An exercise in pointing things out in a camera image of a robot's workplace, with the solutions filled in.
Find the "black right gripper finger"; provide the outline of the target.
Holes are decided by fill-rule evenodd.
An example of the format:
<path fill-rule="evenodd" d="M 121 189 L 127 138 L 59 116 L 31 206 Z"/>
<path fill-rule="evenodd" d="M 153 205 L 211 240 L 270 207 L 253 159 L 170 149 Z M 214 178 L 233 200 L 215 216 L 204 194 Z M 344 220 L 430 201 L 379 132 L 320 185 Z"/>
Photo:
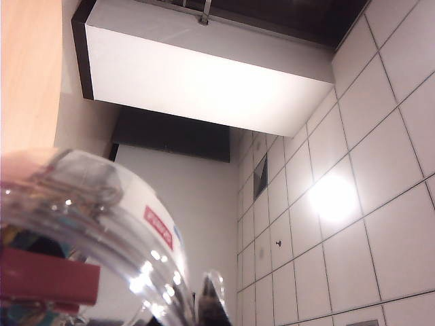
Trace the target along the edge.
<path fill-rule="evenodd" d="M 196 325 L 232 325 L 225 305 L 224 279 L 216 270 L 204 274 L 203 288 L 198 298 Z"/>

